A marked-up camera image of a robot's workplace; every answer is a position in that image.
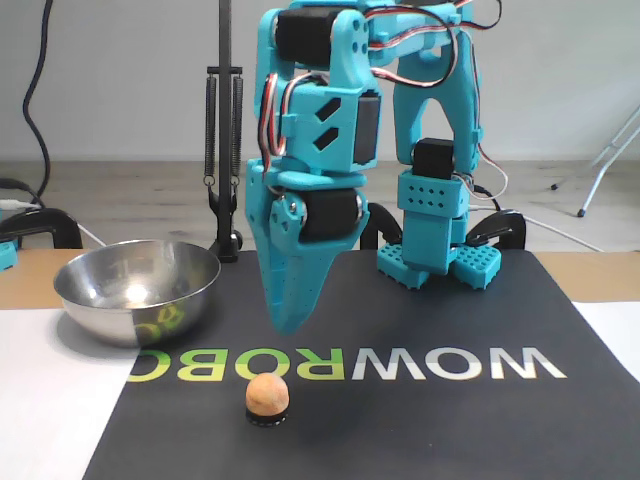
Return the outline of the teal gripper with motor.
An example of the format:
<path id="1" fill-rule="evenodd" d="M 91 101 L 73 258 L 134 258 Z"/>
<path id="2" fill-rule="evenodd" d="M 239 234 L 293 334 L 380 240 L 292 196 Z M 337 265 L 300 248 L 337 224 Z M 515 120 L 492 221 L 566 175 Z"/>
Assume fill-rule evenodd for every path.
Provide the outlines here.
<path id="1" fill-rule="evenodd" d="M 366 211 L 359 192 L 366 177 L 274 168 L 265 184 L 263 173 L 260 160 L 248 162 L 245 213 L 270 318 L 279 333 L 290 334 L 315 310 L 336 257 L 355 246 L 323 242 L 356 232 Z"/>

